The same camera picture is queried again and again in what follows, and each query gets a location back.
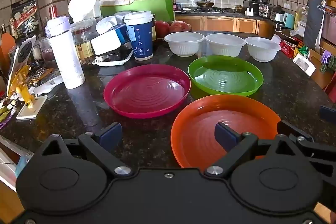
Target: pink plate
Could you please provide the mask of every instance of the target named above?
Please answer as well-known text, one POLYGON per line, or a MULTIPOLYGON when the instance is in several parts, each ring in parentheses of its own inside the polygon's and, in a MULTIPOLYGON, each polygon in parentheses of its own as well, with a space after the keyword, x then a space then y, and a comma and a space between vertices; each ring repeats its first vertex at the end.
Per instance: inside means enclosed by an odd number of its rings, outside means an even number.
POLYGON ((190 78, 168 65, 143 65, 115 76, 104 89, 104 100, 129 118, 158 117, 179 107, 190 90, 190 78))

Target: translucent plastic bowl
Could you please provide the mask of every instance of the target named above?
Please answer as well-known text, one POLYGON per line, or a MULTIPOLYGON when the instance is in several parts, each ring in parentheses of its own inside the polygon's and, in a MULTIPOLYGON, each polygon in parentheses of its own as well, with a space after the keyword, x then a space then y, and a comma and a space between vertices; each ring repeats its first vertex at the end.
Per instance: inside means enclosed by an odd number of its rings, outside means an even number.
POLYGON ((273 60, 281 49, 277 43, 261 37, 248 37, 245 42, 253 59, 263 63, 273 60))
POLYGON ((215 55, 237 57, 245 45, 244 39, 231 34, 214 33, 207 35, 205 39, 215 55))
POLYGON ((204 35, 197 32, 175 32, 166 35, 172 53, 181 57, 189 57, 198 52, 200 43, 204 40, 204 35))

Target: cabinet door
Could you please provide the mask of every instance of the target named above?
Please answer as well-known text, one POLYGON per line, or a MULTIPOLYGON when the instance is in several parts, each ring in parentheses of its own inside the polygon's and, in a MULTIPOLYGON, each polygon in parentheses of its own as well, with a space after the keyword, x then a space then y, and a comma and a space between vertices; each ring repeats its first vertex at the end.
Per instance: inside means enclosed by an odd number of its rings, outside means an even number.
POLYGON ((203 16, 175 16, 175 20, 190 24, 193 30, 203 30, 203 16))
POLYGON ((236 31, 237 18, 234 17, 219 17, 205 16, 204 30, 219 30, 223 32, 236 31))
POLYGON ((256 25, 256 20, 237 18, 236 32, 255 33, 256 25))
POLYGON ((261 37, 271 39, 274 34, 274 26, 265 21, 258 20, 255 33, 261 37))

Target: orange bottle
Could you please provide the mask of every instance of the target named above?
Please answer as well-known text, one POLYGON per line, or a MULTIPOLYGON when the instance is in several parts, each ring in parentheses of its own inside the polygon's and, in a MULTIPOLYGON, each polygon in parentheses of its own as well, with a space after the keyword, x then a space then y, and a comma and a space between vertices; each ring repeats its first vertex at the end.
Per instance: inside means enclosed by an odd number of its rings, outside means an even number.
POLYGON ((8 75, 9 66, 11 65, 11 60, 8 56, 8 52, 12 47, 14 47, 15 40, 14 37, 11 36, 5 28, 5 24, 2 24, 0 27, 1 33, 1 51, 0 51, 0 66, 4 75, 8 75))

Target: kitchen counter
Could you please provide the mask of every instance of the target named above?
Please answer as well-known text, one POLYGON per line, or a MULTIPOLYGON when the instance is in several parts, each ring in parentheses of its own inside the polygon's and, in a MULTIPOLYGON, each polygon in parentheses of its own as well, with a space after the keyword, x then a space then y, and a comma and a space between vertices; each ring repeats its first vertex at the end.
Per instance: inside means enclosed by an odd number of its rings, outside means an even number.
MULTIPOLYGON (((204 35, 213 33, 203 31, 204 35)), ((256 36, 232 33, 242 38, 256 36)), ((247 46, 239 54, 241 59, 257 66, 264 76, 261 88, 251 97, 273 109, 281 119, 311 134, 315 141, 336 144, 336 126, 320 120, 319 107, 333 104, 318 85, 281 51, 269 63, 251 58, 247 46)), ((197 56, 182 58, 174 55, 165 42, 155 42, 152 59, 137 63, 131 59, 123 66, 84 68, 86 81, 80 87, 67 90, 59 85, 49 94, 36 119, 17 121, 15 118, 0 131, 0 142, 8 147, 32 154, 53 133, 63 138, 75 138, 87 132, 98 132, 112 122, 120 122, 123 140, 115 155, 132 167, 177 167, 170 147, 170 130, 177 114, 194 98, 188 95, 179 109, 152 119, 130 119, 112 111, 103 99, 103 90, 114 75, 128 68, 162 63, 187 72, 188 65, 197 56)))
POLYGON ((276 25, 276 23, 269 18, 265 18, 259 15, 247 16, 243 13, 237 12, 174 12, 175 16, 227 16, 227 17, 237 17, 237 18, 246 18, 246 19, 254 19, 254 20, 263 20, 272 25, 276 25))

